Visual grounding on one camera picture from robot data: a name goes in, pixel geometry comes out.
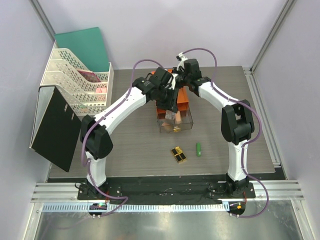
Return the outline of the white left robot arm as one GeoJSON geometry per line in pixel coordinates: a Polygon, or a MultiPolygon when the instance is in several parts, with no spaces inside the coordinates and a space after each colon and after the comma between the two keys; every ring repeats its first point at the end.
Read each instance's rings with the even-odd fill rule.
{"type": "Polygon", "coordinates": [[[104,185],[106,159],[114,145],[111,134],[131,113],[150,101],[160,108],[176,112],[179,75],[158,67],[147,77],[131,79],[130,88],[111,106],[94,115],[86,115],[81,121],[81,162],[87,168],[86,179],[91,185],[89,194],[100,200],[107,192],[104,185]]]}

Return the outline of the clear drawer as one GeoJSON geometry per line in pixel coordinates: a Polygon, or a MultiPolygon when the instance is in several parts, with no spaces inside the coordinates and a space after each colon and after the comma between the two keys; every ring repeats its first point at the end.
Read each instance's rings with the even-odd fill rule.
{"type": "Polygon", "coordinates": [[[161,133],[177,133],[191,130],[194,124],[189,108],[187,110],[179,110],[177,113],[168,110],[157,113],[157,123],[161,133]]]}
{"type": "MultiPolygon", "coordinates": [[[[186,117],[187,116],[187,112],[189,109],[189,104],[188,103],[178,103],[177,104],[177,108],[180,112],[181,117],[186,117]]],[[[166,110],[160,109],[160,108],[156,108],[156,113],[157,113],[157,117],[159,119],[164,119],[166,116],[166,110]]]]}

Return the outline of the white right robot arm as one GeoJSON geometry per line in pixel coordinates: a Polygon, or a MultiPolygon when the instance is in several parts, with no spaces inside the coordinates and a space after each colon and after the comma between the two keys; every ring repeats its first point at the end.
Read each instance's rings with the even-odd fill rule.
{"type": "Polygon", "coordinates": [[[229,166],[226,174],[226,193],[233,198],[249,186],[247,176],[246,143],[255,131],[252,112],[243,106],[250,106],[247,100],[239,101],[223,92],[208,77],[202,76],[196,59],[177,56],[179,64],[174,73],[181,77],[180,83],[187,86],[198,97],[207,100],[221,114],[221,134],[228,143],[229,166]]]}

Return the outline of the green lipstick tube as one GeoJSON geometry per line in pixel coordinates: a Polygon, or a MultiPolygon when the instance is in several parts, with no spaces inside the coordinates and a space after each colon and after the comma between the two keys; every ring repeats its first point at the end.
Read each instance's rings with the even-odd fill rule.
{"type": "Polygon", "coordinates": [[[202,145],[200,142],[196,143],[196,156],[200,157],[202,155],[202,145]]]}

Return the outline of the clear blue label bottle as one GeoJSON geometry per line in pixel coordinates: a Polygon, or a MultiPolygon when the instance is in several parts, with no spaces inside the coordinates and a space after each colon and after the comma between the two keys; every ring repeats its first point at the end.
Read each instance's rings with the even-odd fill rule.
{"type": "Polygon", "coordinates": [[[176,113],[170,110],[166,110],[165,112],[165,119],[174,121],[176,118],[176,113]]]}

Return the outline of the orange drawer cabinet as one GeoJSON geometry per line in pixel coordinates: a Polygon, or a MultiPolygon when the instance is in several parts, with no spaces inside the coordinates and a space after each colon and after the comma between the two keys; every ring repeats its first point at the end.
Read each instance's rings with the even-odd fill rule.
{"type": "MultiPolygon", "coordinates": [[[[177,87],[176,86],[176,80],[178,79],[178,74],[176,73],[175,70],[172,70],[172,69],[168,69],[167,71],[170,72],[174,76],[174,81],[173,81],[172,86],[175,87],[176,89],[178,89],[177,105],[178,104],[182,104],[182,103],[188,103],[189,104],[187,91],[184,89],[184,86],[183,87],[177,87]]],[[[147,80],[148,81],[150,81],[150,76],[153,75],[154,73],[155,73],[155,71],[152,71],[152,72],[148,73],[148,75],[147,75],[147,80]]]]}

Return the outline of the gold black lipstick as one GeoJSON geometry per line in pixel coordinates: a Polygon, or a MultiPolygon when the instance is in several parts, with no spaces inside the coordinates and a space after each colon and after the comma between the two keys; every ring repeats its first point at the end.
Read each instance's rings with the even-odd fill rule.
{"type": "Polygon", "coordinates": [[[180,155],[183,152],[179,146],[171,149],[170,151],[174,156],[180,155]]]}
{"type": "Polygon", "coordinates": [[[177,161],[178,164],[183,163],[187,160],[186,156],[183,153],[176,154],[174,156],[175,160],[177,161]]]}

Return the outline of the peach foundation bottle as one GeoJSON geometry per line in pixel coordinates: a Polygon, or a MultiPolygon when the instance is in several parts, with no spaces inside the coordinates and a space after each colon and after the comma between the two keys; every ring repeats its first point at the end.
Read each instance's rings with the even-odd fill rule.
{"type": "Polygon", "coordinates": [[[161,123],[161,127],[170,127],[170,126],[171,126],[171,124],[166,121],[161,123]]]}
{"type": "Polygon", "coordinates": [[[175,124],[182,124],[183,123],[183,119],[182,119],[182,115],[181,115],[180,111],[177,111],[177,113],[175,114],[174,122],[175,122],[175,124]]]}

